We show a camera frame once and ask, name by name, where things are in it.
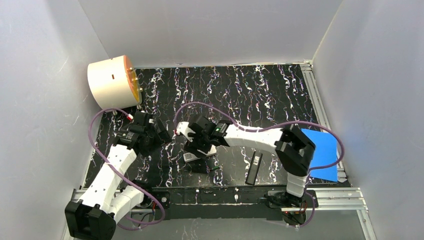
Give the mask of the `white remote control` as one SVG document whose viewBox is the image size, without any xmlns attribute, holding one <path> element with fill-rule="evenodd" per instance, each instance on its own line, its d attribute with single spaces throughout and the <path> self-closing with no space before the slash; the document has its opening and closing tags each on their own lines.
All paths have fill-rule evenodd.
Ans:
<svg viewBox="0 0 424 240">
<path fill-rule="evenodd" d="M 211 149 L 207 153 L 202 152 L 201 150 L 198 150 L 196 154 L 192 152 L 186 152 L 183 154 L 183 159 L 185 163 L 189 163 L 195 160 L 212 157 L 216 154 L 217 154 L 217 148 L 214 145 L 212 145 Z"/>
</svg>

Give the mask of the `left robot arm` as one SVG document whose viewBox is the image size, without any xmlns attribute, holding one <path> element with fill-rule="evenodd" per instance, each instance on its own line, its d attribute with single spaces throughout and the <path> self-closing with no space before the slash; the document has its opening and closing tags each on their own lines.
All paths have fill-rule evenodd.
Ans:
<svg viewBox="0 0 424 240">
<path fill-rule="evenodd" d="M 161 201 L 143 189 L 125 173 L 137 156 L 149 156 L 153 151 L 171 142 L 172 138 L 160 119 L 153 114 L 138 111 L 131 115 L 122 112 L 130 121 L 116 134 L 109 154 L 95 151 L 104 164 L 89 188 L 77 201 L 71 200 L 64 213 L 71 237 L 80 240 L 110 240 L 117 225 L 145 197 L 150 198 L 161 211 L 158 224 L 165 218 Z"/>
</svg>

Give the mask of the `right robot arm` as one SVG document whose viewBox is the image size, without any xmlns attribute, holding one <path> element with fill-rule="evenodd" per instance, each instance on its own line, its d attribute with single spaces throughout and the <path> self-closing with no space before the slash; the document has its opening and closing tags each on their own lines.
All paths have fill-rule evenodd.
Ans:
<svg viewBox="0 0 424 240">
<path fill-rule="evenodd" d="M 230 120 L 214 123 L 202 115 L 177 124 L 176 135 L 184 136 L 184 150 L 205 158 L 212 147 L 248 147 L 275 154 L 287 172 L 286 189 L 266 195 L 267 201 L 281 207 L 301 207 L 306 181 L 316 145 L 295 124 L 277 128 L 246 128 Z"/>
</svg>

